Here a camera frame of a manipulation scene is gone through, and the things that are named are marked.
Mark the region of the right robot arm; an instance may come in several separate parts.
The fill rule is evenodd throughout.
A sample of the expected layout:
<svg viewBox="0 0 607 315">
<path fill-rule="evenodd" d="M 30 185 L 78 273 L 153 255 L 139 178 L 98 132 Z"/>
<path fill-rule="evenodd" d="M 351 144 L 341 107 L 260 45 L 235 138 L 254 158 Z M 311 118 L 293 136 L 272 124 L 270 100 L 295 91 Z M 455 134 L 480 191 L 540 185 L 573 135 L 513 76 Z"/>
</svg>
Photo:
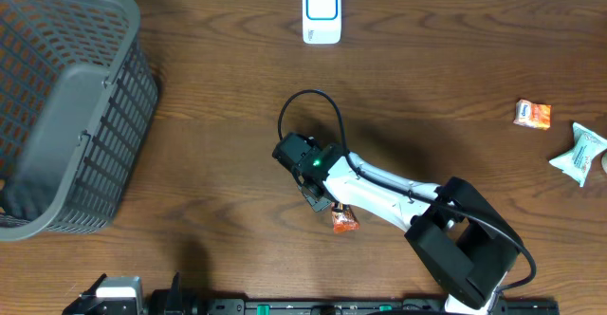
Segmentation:
<svg viewBox="0 0 607 315">
<path fill-rule="evenodd" d="M 337 144 L 290 133 L 273 157 L 316 212 L 354 206 L 403 230 L 432 278 L 449 295 L 448 312 L 489 314 L 523 249 L 520 236 L 467 181 L 424 183 L 396 176 Z"/>
</svg>

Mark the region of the red Top snack bar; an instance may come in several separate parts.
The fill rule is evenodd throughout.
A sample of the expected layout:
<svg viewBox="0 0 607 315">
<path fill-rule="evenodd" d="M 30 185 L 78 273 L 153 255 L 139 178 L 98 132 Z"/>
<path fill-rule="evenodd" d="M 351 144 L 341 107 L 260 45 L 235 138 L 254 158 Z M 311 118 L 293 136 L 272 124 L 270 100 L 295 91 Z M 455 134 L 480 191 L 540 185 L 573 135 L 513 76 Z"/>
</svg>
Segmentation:
<svg viewBox="0 0 607 315">
<path fill-rule="evenodd" d="M 349 205 L 334 202 L 331 215 L 334 233 L 351 232 L 359 229 L 359 222 Z"/>
</svg>

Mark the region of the orange white snack packet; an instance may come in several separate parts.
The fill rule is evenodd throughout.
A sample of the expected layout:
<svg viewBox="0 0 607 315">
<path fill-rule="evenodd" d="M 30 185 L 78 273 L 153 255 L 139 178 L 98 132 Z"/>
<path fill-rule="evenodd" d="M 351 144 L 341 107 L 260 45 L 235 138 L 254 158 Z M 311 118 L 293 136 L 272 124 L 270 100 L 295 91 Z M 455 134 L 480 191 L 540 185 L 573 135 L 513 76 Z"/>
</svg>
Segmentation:
<svg viewBox="0 0 607 315">
<path fill-rule="evenodd" d="M 551 109 L 549 104 L 540 104 L 521 99 L 516 103 L 513 123 L 524 127 L 547 130 L 551 126 Z"/>
</svg>

